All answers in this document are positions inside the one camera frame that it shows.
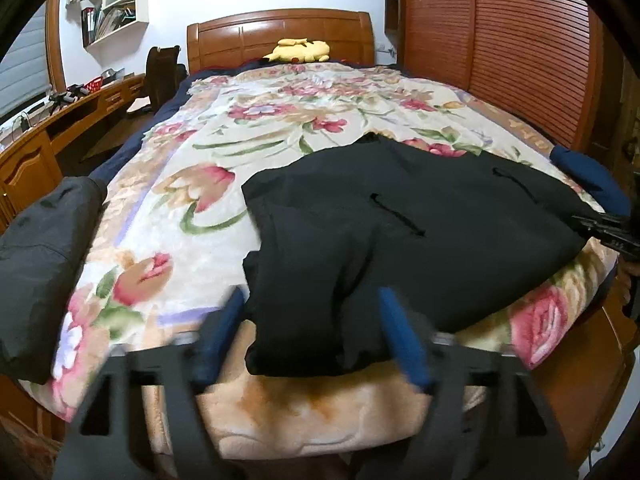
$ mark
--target plush toy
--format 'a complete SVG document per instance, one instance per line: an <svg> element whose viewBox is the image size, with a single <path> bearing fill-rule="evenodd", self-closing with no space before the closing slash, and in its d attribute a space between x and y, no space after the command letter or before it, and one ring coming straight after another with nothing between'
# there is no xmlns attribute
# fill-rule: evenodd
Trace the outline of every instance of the plush toy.
<svg viewBox="0 0 640 480"><path fill-rule="evenodd" d="M329 45L324 41L280 40L273 53L264 56L269 61L311 63L329 60Z"/></svg>

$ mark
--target wooden wardrobe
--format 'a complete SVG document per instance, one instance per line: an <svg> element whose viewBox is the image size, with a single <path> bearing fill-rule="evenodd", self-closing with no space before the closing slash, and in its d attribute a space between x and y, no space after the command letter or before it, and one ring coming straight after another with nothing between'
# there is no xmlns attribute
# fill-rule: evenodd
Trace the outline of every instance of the wooden wardrobe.
<svg viewBox="0 0 640 480"><path fill-rule="evenodd" d="M591 146L591 133L603 91L606 32L584 0L402 0L401 5L405 70L462 88L559 144L604 158L607 146ZM608 84L617 86L611 93L619 97L622 53L616 55L616 81L609 78Z"/></svg>

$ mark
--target floral blanket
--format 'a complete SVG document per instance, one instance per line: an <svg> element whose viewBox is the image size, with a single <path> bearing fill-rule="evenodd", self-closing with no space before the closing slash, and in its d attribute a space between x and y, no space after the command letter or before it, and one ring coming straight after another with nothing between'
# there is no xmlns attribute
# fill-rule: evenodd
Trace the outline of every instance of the floral blanket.
<svg viewBox="0 0 640 480"><path fill-rule="evenodd" d="M563 180L550 144L526 124L456 89L386 67L282 65L212 76L146 134L142 150L111 183L108 207L64 318L52 380L25 384L71 420L114 344L144 349L194 330L245 284L242 260L260 247L241 185L317 150L366 132L439 156L487 150ZM457 334L464 344L513 344L540 364L590 302L616 253L590 240L573 263L500 312ZM429 399L393 362L334 378L251 376L244 354L255 336L245 321L220 382L198 398L222 455L286 458L385 444L417 431ZM154 450L170 453L160 388L145 392ZM468 407L482 399L467 392Z"/></svg>

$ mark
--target desk drawer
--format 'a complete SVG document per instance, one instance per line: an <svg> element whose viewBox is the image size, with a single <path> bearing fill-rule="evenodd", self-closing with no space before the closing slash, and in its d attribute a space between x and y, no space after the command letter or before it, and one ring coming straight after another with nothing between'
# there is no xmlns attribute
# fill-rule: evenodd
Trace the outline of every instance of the desk drawer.
<svg viewBox="0 0 640 480"><path fill-rule="evenodd" d="M122 106L124 99L122 98L122 92L118 90L113 94L105 95L104 104L106 108L106 114L110 114L114 110L117 110L120 106Z"/></svg>
<svg viewBox="0 0 640 480"><path fill-rule="evenodd" d="M144 93L145 80L137 80L129 83L129 92L133 98L137 98L140 94Z"/></svg>

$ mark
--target window blind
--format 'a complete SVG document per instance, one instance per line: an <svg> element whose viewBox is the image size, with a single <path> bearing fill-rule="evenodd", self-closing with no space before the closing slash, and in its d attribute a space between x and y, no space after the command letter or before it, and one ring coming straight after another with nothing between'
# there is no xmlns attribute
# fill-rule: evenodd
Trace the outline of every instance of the window blind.
<svg viewBox="0 0 640 480"><path fill-rule="evenodd" d="M33 15L0 62L0 117L51 88L45 8L46 4Z"/></svg>

